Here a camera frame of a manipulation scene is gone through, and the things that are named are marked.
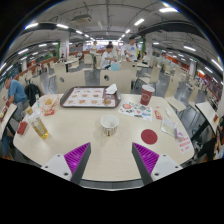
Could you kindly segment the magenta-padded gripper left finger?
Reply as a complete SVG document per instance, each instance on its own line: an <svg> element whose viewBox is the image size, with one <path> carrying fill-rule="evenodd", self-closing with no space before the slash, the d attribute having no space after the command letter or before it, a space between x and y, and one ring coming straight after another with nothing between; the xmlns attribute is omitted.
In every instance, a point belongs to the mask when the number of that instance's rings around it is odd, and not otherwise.
<svg viewBox="0 0 224 224"><path fill-rule="evenodd" d="M88 142L65 155L56 154L42 166L42 169L79 185L90 154L91 143Z"/></svg>

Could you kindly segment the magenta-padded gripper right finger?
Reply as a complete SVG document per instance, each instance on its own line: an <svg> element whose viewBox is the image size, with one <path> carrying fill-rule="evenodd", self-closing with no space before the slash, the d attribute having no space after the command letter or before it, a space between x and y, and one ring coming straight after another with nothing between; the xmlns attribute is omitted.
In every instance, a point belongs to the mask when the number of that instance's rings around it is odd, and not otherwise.
<svg viewBox="0 0 224 224"><path fill-rule="evenodd" d="M167 154L157 154L137 143L132 144L132 154L144 185L164 178L182 169Z"/></svg>

